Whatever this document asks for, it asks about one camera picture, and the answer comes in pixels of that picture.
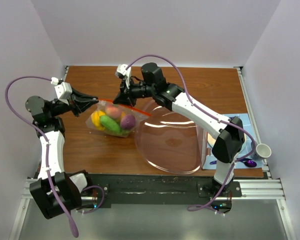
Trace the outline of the clear zip top bag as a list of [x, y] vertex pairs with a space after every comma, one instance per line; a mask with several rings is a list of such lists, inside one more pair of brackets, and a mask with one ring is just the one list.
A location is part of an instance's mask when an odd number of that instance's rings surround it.
[[106, 135], [126, 138], [150, 116], [150, 113], [137, 108], [100, 99], [96, 110], [86, 120], [86, 126]]

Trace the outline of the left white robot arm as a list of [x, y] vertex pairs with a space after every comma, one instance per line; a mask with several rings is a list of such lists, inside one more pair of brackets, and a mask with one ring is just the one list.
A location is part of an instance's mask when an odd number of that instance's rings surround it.
[[45, 100], [31, 96], [25, 108], [42, 145], [37, 181], [30, 184], [30, 193], [46, 219], [51, 219], [82, 205], [82, 196], [89, 196], [94, 184], [86, 170], [66, 173], [64, 170], [65, 126], [61, 115], [72, 112], [76, 117], [98, 103], [96, 96], [71, 89], [61, 99]]

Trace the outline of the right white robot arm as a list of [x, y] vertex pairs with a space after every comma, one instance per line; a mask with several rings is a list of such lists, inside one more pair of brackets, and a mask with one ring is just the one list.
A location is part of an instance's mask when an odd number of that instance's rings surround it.
[[190, 96], [184, 87], [167, 82], [154, 62], [141, 67], [143, 79], [139, 83], [133, 81], [131, 72], [128, 65], [118, 65], [115, 75], [121, 84], [114, 104], [134, 107], [137, 99], [152, 98], [157, 105], [188, 118], [208, 132], [215, 139], [212, 153], [217, 161], [212, 189], [217, 196], [225, 196], [231, 190], [235, 158], [245, 142], [242, 121], [211, 110]]

